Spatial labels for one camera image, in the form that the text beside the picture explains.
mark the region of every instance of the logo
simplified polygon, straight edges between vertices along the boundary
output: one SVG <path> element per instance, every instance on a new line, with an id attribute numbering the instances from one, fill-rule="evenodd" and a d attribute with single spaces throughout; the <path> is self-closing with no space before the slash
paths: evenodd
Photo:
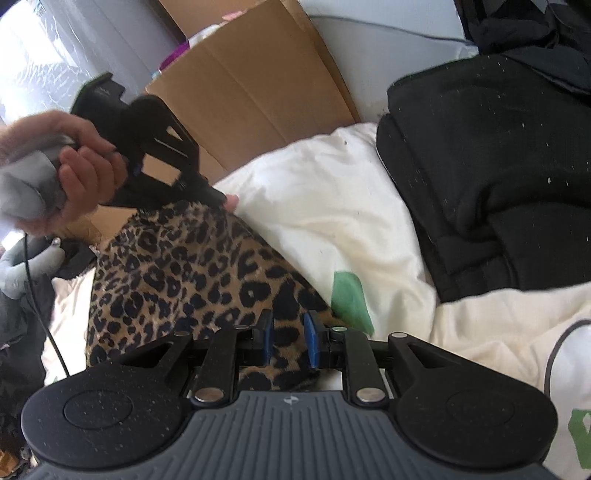
<path id="1" fill-rule="evenodd" d="M 295 405 L 300 401 L 300 399 L 295 395 L 290 395 L 289 397 L 284 398 L 283 401 L 288 405 Z"/>

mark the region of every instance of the ribbed rubber surface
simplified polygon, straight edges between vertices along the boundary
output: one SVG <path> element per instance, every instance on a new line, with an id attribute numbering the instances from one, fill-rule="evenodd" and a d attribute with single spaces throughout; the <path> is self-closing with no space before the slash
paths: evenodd
<path id="1" fill-rule="evenodd" d="M 350 406 L 340 392 L 242 392 L 202 410 L 167 450 L 110 472 L 43 465 L 29 480 L 550 480 L 539 465 L 482 475 L 441 466 L 412 450 L 383 412 Z"/>

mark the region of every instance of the bed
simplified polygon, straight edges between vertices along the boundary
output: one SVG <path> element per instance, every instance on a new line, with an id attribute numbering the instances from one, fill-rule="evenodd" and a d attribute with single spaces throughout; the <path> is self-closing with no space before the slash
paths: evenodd
<path id="1" fill-rule="evenodd" d="M 438 305 L 411 216 L 375 149 L 375 124 L 340 128 L 264 154 L 216 187 L 344 319 L 371 338 L 405 331 L 545 391 L 560 420 L 546 465 L 591 468 L 591 283 L 499 290 Z M 54 279 L 51 330 L 70 372 L 85 367 L 93 271 Z M 46 383 L 63 377 L 51 346 Z M 338 386 L 330 378 L 326 388 Z"/>

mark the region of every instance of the white curtain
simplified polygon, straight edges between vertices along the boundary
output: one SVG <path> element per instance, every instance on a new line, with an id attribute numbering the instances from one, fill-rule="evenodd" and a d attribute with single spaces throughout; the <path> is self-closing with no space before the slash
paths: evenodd
<path id="1" fill-rule="evenodd" d="M 21 0 L 0 20 L 0 117 L 67 111 L 107 71 L 130 100 L 175 47 L 145 0 Z"/>

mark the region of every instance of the leopard print fabric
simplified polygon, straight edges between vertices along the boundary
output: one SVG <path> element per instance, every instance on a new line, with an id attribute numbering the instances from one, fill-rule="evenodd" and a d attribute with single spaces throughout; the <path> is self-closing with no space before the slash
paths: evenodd
<path id="1" fill-rule="evenodd" d="M 309 376 L 303 315 L 341 325 L 310 284 L 244 221 L 181 202 L 138 213 L 99 258 L 90 304 L 89 366 L 171 332 L 207 339 L 273 310 L 271 365 L 247 367 L 240 389 L 289 390 Z"/>

